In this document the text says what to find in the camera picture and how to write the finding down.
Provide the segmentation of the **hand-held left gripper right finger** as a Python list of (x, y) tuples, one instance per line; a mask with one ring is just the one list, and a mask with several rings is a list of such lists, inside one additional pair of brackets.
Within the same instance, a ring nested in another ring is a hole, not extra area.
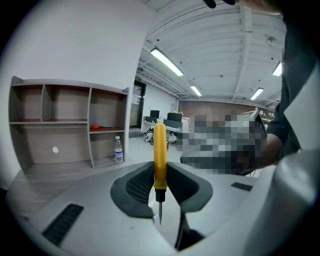
[(167, 184), (180, 207), (179, 239), (198, 242), (217, 231), (240, 208), (257, 178), (212, 174), (169, 162)]

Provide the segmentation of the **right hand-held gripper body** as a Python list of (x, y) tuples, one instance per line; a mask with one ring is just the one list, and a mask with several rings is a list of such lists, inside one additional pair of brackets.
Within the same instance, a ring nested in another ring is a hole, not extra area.
[(267, 144), (258, 110), (195, 115), (180, 138), (180, 162), (213, 174), (250, 174), (261, 161)]

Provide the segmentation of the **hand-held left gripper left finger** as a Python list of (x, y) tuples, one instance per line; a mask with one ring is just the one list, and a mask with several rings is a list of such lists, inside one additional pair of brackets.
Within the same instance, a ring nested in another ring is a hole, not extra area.
[(152, 162), (94, 174), (73, 184), (30, 224), (73, 256), (169, 256), (175, 248), (154, 224)]

